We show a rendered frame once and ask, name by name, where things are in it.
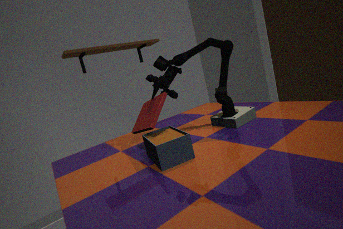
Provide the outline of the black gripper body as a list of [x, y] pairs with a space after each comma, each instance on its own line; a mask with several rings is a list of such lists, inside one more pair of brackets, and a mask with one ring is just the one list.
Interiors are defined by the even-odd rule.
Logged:
[[173, 99], [176, 99], [178, 97], [178, 93], [175, 92], [174, 90], [169, 90], [169, 86], [170, 84], [172, 83], [172, 81], [174, 80], [174, 78], [172, 77], [172, 75], [168, 74], [168, 73], [165, 73], [161, 80], [158, 82], [156, 80], [157, 78], [155, 76], [153, 76], [152, 74], [151, 75], [148, 75], [146, 77], [146, 80], [148, 80], [149, 82], [153, 82], [154, 84], [158, 85], [159, 87], [161, 87], [163, 89], [163, 91], [166, 91], [169, 96]]

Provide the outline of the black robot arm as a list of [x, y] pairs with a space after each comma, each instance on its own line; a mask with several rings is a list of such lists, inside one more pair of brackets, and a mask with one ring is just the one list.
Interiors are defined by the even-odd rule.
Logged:
[[168, 61], [162, 56], [159, 56], [154, 62], [153, 66], [160, 71], [165, 71], [168, 67], [165, 73], [168, 73], [172, 75], [173, 78], [175, 78], [177, 73], [182, 73], [182, 68], [177, 68], [176, 66], [181, 66], [192, 56], [196, 55], [209, 46], [220, 48], [222, 56], [219, 87], [215, 89], [215, 98], [217, 99], [218, 103], [222, 104], [222, 117], [232, 117], [238, 112], [235, 111], [233, 100], [227, 94], [229, 59], [233, 50], [233, 42], [231, 40], [222, 41], [210, 37], [197, 46], [193, 47], [189, 51], [174, 56], [172, 60]]

